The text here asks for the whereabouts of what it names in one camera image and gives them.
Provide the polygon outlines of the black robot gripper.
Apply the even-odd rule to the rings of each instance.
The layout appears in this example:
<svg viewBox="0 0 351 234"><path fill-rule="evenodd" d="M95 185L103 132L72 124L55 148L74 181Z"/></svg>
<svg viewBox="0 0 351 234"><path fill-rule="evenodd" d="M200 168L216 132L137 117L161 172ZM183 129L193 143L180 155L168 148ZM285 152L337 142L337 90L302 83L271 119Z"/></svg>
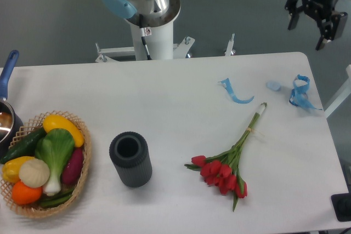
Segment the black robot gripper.
<svg viewBox="0 0 351 234"><path fill-rule="evenodd" d="M348 13L334 12L338 0L302 0L302 5L298 6L299 0L287 0L285 10L290 16L288 30L296 28L299 21L299 14L304 10L305 15L313 18L320 31L320 38L315 47L321 50L328 42L332 42L342 36L345 28Z"/></svg>

